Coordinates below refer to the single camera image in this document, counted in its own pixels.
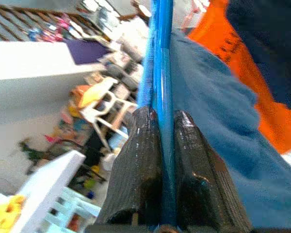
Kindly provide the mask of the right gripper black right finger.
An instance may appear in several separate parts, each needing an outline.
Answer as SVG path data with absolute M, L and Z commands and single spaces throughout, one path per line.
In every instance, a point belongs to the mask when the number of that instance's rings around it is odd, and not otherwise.
M 223 159 L 193 118 L 174 117 L 177 223 L 183 230 L 250 230 L 252 225 Z

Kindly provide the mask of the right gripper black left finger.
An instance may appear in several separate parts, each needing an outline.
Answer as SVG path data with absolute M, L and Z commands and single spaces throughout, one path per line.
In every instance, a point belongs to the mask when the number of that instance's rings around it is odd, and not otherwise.
M 98 224 L 157 225 L 162 200 L 162 150 L 157 114 L 153 108 L 135 110 L 129 138 L 116 157 Z

